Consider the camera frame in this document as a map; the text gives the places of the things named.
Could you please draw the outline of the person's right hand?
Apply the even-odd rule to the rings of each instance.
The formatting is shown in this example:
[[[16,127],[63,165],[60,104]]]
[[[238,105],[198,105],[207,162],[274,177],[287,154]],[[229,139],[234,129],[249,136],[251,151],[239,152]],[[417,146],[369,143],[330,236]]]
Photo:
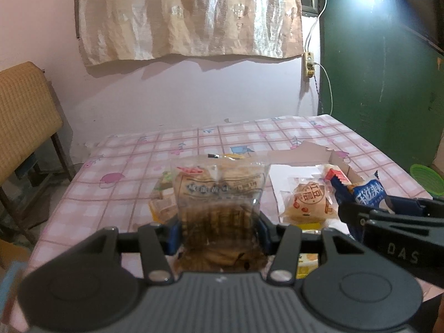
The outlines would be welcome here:
[[[437,313],[437,320],[433,326],[433,333],[444,333],[444,296],[440,301],[440,306]]]

